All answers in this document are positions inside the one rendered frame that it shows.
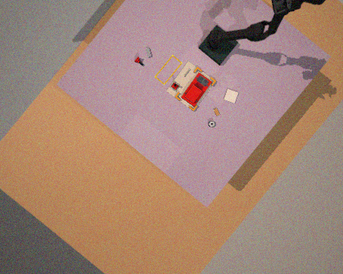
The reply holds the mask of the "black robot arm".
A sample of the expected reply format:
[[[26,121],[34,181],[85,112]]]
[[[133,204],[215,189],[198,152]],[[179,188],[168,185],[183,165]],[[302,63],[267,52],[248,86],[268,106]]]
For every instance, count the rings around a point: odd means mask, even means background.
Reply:
[[[220,43],[226,41],[233,41],[233,40],[240,40],[240,39],[247,39],[251,42],[259,42],[263,41],[276,33],[282,19],[285,15],[287,15],[291,11],[295,11],[301,8],[301,4],[303,2],[312,4],[312,5],[322,5],[325,0],[304,0],[298,6],[293,8],[287,9],[284,12],[279,14],[274,14],[272,21],[263,20],[261,22],[253,23],[249,25],[247,29],[229,31],[229,32],[220,32],[218,29],[212,30],[209,34],[208,40],[208,49],[213,53],[219,49]],[[265,26],[269,25],[267,31],[264,32]]]

